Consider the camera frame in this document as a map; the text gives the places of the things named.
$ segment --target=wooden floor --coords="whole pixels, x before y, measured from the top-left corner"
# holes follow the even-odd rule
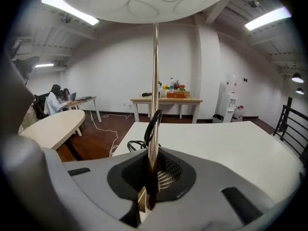
[[[96,114],[93,114],[95,124],[100,129],[117,131],[118,139],[114,145],[120,144],[130,127],[135,122],[134,115],[131,115],[126,119],[124,116],[109,116],[102,119],[102,122],[97,121]],[[140,116],[141,122],[149,122],[149,118],[146,116]],[[258,118],[246,119],[255,123],[257,126],[271,134],[274,132],[274,128],[261,121]],[[179,119],[178,117],[163,117],[162,123],[191,123],[192,120],[188,118]],[[109,157],[109,151],[113,141],[116,139],[116,133],[97,130],[90,120],[89,113],[86,113],[84,123],[80,128],[82,136],[73,135],[71,137],[72,143],[76,150],[79,152],[84,160],[99,159]],[[62,145],[57,150],[59,157],[63,162],[74,161],[75,158],[71,155],[68,148]]]

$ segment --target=white wall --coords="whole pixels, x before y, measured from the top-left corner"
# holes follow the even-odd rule
[[[195,95],[197,72],[197,33],[194,26],[160,24],[159,80],[169,84],[179,79]],[[153,26],[141,25],[109,35],[80,49],[77,58],[69,62],[66,81],[70,91],[78,96],[96,95],[101,111],[128,112],[130,98],[152,92]],[[178,114],[175,106],[163,106],[164,113]],[[140,105],[140,113],[147,113]],[[191,114],[188,107],[184,114]]]
[[[221,87],[228,75],[237,78],[236,105],[243,105],[244,116],[258,116],[276,127],[282,105],[283,78],[261,55],[244,43],[222,33],[218,34],[221,56]]]
[[[195,22],[160,24],[159,80],[165,85],[170,77],[179,79],[192,96],[203,100],[198,118],[211,119],[227,74],[247,78],[247,83],[238,81],[237,104],[244,106],[245,116],[259,116],[275,127],[286,103],[282,77],[252,48]],[[102,39],[83,45],[68,66],[61,81],[71,92],[96,95],[100,111],[129,112],[130,98],[152,91],[153,27],[106,31]],[[163,109],[165,114],[179,113],[175,106]],[[146,105],[140,105],[139,112],[147,113]],[[185,107],[184,114],[192,114],[191,109]]]
[[[62,86],[59,72],[51,72],[44,74],[31,74],[26,87],[32,94],[42,95],[49,92],[54,84]]]
[[[212,119],[217,106],[221,78],[219,40],[214,28],[204,25],[198,18],[196,24],[201,62],[199,62],[198,78],[195,81],[200,88],[200,99],[203,100],[198,118]]]

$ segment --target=white shirt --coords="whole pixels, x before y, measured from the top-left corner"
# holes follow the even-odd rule
[[[53,92],[50,92],[48,97],[45,100],[44,114],[54,115],[62,111],[66,106],[67,102],[59,103],[56,95]]]

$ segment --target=black chair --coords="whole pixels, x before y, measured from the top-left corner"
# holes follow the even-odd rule
[[[37,115],[37,119],[41,120],[47,117],[48,115],[44,114],[44,107],[45,107],[45,101],[48,97],[49,93],[43,94],[43,95],[34,95],[35,100],[33,102],[33,109]]]

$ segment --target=woman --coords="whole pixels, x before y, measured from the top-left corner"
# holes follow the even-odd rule
[[[64,91],[60,90],[60,99],[61,99],[61,103],[64,100]]]
[[[63,93],[64,93],[63,99],[64,99],[65,101],[68,101],[68,99],[69,99],[69,98],[68,98],[69,90],[68,90],[67,88],[64,88]]]
[[[71,103],[71,101],[60,103],[57,97],[60,97],[61,87],[59,85],[53,85],[52,89],[45,100],[44,113],[46,115],[54,115],[62,111],[62,109]]]

